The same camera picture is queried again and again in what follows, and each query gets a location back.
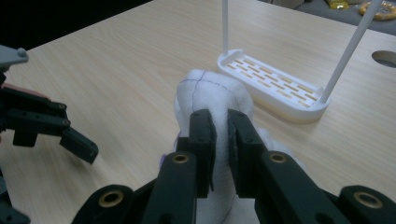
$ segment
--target stitching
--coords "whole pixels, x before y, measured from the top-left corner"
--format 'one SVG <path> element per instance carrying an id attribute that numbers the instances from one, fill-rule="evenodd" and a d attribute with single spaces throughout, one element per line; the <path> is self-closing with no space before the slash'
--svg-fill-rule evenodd
<path id="1" fill-rule="evenodd" d="M 225 220 L 227 219 L 228 215 L 230 215 L 231 210 L 233 209 L 233 200 L 231 201 L 230 210 L 228 210 L 228 213 L 225 215 L 224 219 L 223 219 L 220 223 L 224 223 Z"/>
<path id="2" fill-rule="evenodd" d="M 198 82 L 207 82 L 207 83 L 211 83 L 211 84 L 220 86 L 220 87 L 222 87 L 224 90 L 228 91 L 228 92 L 233 96 L 233 98 L 235 99 L 236 106 L 238 107 L 238 111 L 241 111 L 240 106 L 239 106 L 239 103 L 238 103 L 238 101 L 236 100 L 236 95 L 235 95 L 235 93 L 232 92 L 232 91 L 230 91 L 227 87 L 225 87 L 224 85 L 221 85 L 221 84 L 218 83 L 218 82 L 209 81 L 209 80 L 202 80 L 204 74 L 205 74 L 205 73 L 203 73 L 203 75 L 202 75 L 199 79 L 189 78 L 189 79 L 184 79 L 184 80 L 182 80 L 182 81 L 179 83 L 179 84 L 181 84 L 181 83 L 187 82 L 187 81 L 196 81 L 196 82 L 197 82 L 197 83 L 195 84 L 195 87 L 194 87 L 194 92 L 192 93 L 192 112 L 195 112 L 195 110 L 194 110 L 194 95 L 195 95 L 195 93 L 196 93 L 196 91 L 197 91 L 197 90 L 196 90 L 196 87 L 197 87 L 197 85 L 198 85 Z"/>
<path id="3" fill-rule="evenodd" d="M 197 82 L 195 83 L 195 86 L 194 86 L 194 92 L 192 93 L 192 112 L 195 112 L 195 110 L 194 110 L 194 96 L 195 96 L 195 93 L 196 93 L 196 91 L 197 91 L 197 86 L 198 86 L 198 83 L 202 80 L 202 78 L 204 78 L 204 75 L 205 75 L 205 73 L 206 73 L 206 71 L 204 71 L 203 73 L 202 73 L 202 75 L 201 75 L 201 77 L 197 80 Z"/>

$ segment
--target wooden table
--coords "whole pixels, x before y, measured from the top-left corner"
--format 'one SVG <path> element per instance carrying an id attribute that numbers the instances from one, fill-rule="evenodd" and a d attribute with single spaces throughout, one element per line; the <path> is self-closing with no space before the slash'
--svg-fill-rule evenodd
<path id="1" fill-rule="evenodd" d="M 317 86 L 325 85 L 355 27 L 254 0 L 230 3 L 230 45 Z M 2 133 L 0 165 L 13 205 L 32 223 L 70 223 L 97 189 L 138 189 L 159 171 L 178 133 L 177 83 L 192 69 L 216 71 L 221 2 L 155 0 L 29 50 L 7 81 L 68 105 L 72 127 L 100 148 L 89 165 L 40 135 L 14 147 Z M 363 185 L 396 201 L 396 70 L 376 50 L 396 36 L 367 31 L 321 118 L 292 124 L 259 105 L 254 121 L 290 147 L 307 173 L 334 194 Z"/>

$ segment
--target white fabric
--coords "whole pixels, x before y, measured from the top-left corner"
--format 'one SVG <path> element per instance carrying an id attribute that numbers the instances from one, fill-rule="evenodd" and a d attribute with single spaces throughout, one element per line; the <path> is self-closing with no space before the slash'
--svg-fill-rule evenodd
<path id="1" fill-rule="evenodd" d="M 197 200 L 197 224 L 259 223 L 254 211 L 254 200 L 241 200 L 235 194 L 228 164 L 227 111 L 234 109 L 253 118 L 253 101 L 242 83 L 236 79 L 209 71 L 191 70 L 178 84 L 175 114 L 180 127 L 179 136 L 189 136 L 190 114 L 209 109 L 216 127 L 216 160 L 213 171 L 214 191 L 207 199 Z M 291 151 L 271 139 L 264 129 L 258 130 L 269 150 Z"/>

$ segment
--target white plastic rod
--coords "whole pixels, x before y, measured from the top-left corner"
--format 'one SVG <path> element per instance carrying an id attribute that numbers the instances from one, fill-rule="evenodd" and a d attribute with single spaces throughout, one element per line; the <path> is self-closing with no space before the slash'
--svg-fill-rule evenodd
<path id="1" fill-rule="evenodd" d="M 332 77 L 329 80 L 329 83 L 326 86 L 323 94 L 320 97 L 321 103 L 326 103 L 329 99 L 330 94 L 332 93 L 332 89 L 334 89 L 335 84 L 340 78 L 341 74 L 343 73 L 347 63 L 349 62 L 350 57 L 355 51 L 356 47 L 359 45 L 361 38 L 366 32 L 367 27 L 370 25 L 370 22 L 373 20 L 375 13 L 378 11 L 379 7 L 381 6 L 383 0 L 373 0 L 368 7 L 366 13 L 364 13 L 363 18 L 361 18 L 361 22 L 359 23 L 358 28 L 356 28 L 355 34 L 353 34 L 352 38 L 350 39 L 348 45 L 346 46 L 346 50 L 344 51 L 343 56 L 341 56 L 340 62 L 335 67 L 334 72 L 332 73 Z"/>
<path id="2" fill-rule="evenodd" d="M 223 54 L 228 55 L 228 0 L 222 0 Z"/>

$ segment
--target white plastic tray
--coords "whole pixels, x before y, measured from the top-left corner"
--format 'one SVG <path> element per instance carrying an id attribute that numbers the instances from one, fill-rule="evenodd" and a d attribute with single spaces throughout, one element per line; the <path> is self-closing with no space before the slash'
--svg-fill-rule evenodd
<path id="1" fill-rule="evenodd" d="M 251 58 L 241 49 L 229 50 L 227 56 L 221 54 L 218 67 L 220 73 L 242 81 L 256 103 L 291 122 L 320 119 L 330 102 L 318 100 L 323 88 Z"/>

